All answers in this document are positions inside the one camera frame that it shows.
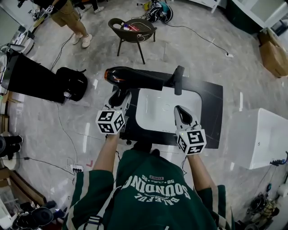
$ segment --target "marble floor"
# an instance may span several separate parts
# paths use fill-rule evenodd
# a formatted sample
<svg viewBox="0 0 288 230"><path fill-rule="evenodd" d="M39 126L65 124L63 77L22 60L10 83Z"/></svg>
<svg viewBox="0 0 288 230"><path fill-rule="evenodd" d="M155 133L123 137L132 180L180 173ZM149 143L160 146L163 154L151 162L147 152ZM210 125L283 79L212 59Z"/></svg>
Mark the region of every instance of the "marble floor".
<svg viewBox="0 0 288 230"><path fill-rule="evenodd" d="M88 89L79 102L67 101L64 105L25 96L21 104L10 104L10 131L21 134L24 144L21 156L56 164L68 168L76 159L85 170L91 170L104 135L95 125L97 111L102 108L104 98L112 85L104 80L104 71L113 66L128 66L151 71L173 73L177 65L185 67L184 75L191 79L220 84L224 88L223 120L220 146L217 150L205 149L203 159L209 173L217 184L224 184L231 201L235 219L245 216L251 199L272 183L271 197L276 194L286 173L284 167L264 167L247 170L227 159L227 135L232 114L239 110L240 92L244 95L243 109L262 107L288 119L288 79L276 79L262 65L258 41L251 35L234 27L221 10L211 14L198 4L183 0L169 2L174 17L171 25L185 25L196 30L206 39L225 48L234 57L204 41L185 28L168 27L161 22L157 27L156 42L149 39L141 43L146 65L142 64L137 45L123 43L117 57L119 38L108 27L111 18L124 21L141 16L144 11L136 3L144 0L109 0L100 3L104 11L97 15L92 9L83 13L82 22L93 35L91 45L82 49L81 44L68 42L62 56L54 67L62 66L79 71L86 69ZM28 56L41 65L51 68L61 44L69 38L71 31L60 28L52 20L46 20L36 32L35 45ZM73 144L63 129L71 137ZM180 166L184 157L174 146L155 146L162 156ZM131 148L119 143L120 155ZM193 186L188 162L184 169L187 183ZM54 199L65 206L72 193L73 176L55 167L34 161L22 161L18 172L47 199Z"/></svg>

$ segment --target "green shirt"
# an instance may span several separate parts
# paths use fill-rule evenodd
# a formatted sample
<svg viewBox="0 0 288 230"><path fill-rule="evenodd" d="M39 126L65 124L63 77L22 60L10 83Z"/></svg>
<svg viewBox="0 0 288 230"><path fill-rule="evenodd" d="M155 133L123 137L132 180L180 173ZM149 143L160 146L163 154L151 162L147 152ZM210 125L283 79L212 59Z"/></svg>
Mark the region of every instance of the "green shirt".
<svg viewBox="0 0 288 230"><path fill-rule="evenodd" d="M78 229L89 217L95 217L113 184L108 171L77 173L63 229ZM116 186L121 189L103 216L107 230L234 229L224 186L196 193L186 184L182 170L160 156L125 151L117 169Z"/></svg>

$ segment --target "person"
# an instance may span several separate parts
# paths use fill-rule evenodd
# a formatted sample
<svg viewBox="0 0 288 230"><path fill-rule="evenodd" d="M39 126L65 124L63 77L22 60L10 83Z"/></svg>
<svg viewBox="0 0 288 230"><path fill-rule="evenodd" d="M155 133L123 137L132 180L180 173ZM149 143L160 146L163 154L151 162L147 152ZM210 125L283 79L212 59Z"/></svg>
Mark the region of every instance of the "person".
<svg viewBox="0 0 288 230"><path fill-rule="evenodd" d="M23 138L20 135L10 137L0 136L0 157L8 156L8 160L11 160L14 153L20 151L20 143L22 142Z"/></svg>
<svg viewBox="0 0 288 230"><path fill-rule="evenodd" d="M189 155L192 190L182 170L137 142L123 153L113 189L119 135L108 135L89 172L76 174L63 230L234 230L223 185L215 186L199 155Z"/></svg>
<svg viewBox="0 0 288 230"><path fill-rule="evenodd" d="M72 43L77 44L81 38L82 47L87 48L92 40L92 35L88 34L83 23L79 21L80 15L74 9L70 0L31 0L34 4L47 9L50 5L54 6L51 18L59 26L67 25L74 33Z"/></svg>
<svg viewBox="0 0 288 230"><path fill-rule="evenodd" d="M97 0L90 0L92 6L93 6L93 10L94 10L94 14L99 13L100 11L102 11L104 9L103 6L98 6L98 2ZM76 7L79 7L82 10L85 10L85 6L83 5L82 1L77 2L75 4Z"/></svg>

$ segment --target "sink basin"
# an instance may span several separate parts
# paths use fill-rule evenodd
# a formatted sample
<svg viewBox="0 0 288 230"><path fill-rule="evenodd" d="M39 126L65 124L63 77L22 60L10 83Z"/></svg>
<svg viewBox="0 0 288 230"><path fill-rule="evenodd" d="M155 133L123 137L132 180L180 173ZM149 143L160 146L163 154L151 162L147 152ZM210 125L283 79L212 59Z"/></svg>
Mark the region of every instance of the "sink basin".
<svg viewBox="0 0 288 230"><path fill-rule="evenodd" d="M182 90L174 94L174 88L163 87L162 91L142 88L139 91L136 122L147 130L175 133L174 107L185 106L201 119L202 99L198 93Z"/></svg>

